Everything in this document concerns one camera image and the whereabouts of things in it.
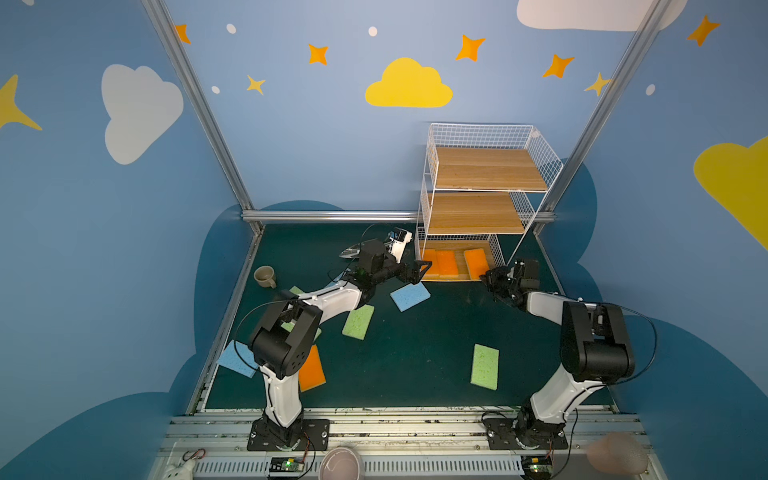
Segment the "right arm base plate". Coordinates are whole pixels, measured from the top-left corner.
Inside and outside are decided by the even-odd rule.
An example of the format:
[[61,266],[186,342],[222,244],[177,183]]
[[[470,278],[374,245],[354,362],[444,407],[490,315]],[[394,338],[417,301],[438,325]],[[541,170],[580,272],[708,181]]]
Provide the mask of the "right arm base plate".
[[491,450],[567,450],[565,424],[486,417],[481,420]]

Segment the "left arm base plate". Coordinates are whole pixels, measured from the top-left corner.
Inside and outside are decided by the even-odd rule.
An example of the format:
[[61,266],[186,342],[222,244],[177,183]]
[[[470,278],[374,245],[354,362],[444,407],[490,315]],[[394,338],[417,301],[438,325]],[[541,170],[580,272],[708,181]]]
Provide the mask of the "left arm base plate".
[[246,449],[248,451],[295,451],[307,446],[325,451],[329,441],[330,421],[299,416],[289,427],[282,427],[266,416],[251,425]]

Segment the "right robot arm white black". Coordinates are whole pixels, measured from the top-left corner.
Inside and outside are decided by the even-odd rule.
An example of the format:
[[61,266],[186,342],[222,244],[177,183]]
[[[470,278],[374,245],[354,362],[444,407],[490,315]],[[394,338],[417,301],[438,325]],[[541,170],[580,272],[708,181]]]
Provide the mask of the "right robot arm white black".
[[522,404],[514,424],[523,447],[555,439],[569,415],[592,393],[628,383],[649,369],[635,371],[625,308],[541,291],[537,261],[518,259],[486,271],[480,280],[495,299],[560,327],[560,366]]

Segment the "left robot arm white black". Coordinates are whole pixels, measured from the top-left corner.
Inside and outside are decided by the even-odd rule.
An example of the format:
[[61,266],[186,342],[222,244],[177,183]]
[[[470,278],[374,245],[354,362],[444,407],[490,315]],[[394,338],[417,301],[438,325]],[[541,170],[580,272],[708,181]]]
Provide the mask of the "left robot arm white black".
[[337,280],[302,295],[281,291],[275,299],[245,314],[234,330],[240,337],[248,317],[264,309],[245,346],[264,381],[266,405],[257,425],[290,443],[302,433],[303,405],[299,371],[307,362],[321,324],[368,304],[378,285],[396,278],[416,285],[432,267],[430,261],[403,259],[409,237],[361,241]]

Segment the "white wire wooden shelf rack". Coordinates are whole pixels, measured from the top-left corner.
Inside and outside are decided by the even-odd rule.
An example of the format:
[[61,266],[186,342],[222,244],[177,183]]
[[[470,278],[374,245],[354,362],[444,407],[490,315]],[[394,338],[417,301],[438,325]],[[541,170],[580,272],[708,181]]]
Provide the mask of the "white wire wooden shelf rack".
[[[563,162],[530,124],[432,123],[419,197],[415,256],[429,260],[431,282],[473,282],[463,252],[482,248],[490,269],[503,266],[499,239],[522,239]],[[437,250],[455,251],[460,276],[438,277]]]

